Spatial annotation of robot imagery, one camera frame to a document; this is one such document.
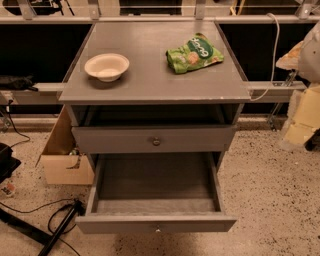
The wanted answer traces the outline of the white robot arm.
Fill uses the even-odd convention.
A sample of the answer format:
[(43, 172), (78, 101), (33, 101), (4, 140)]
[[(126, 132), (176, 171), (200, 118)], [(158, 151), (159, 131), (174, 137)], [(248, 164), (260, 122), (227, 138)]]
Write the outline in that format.
[(294, 91), (289, 102), (288, 119), (282, 129), (280, 145), (290, 150), (305, 146), (320, 129), (320, 22), (276, 66), (297, 72), (309, 82), (303, 92)]

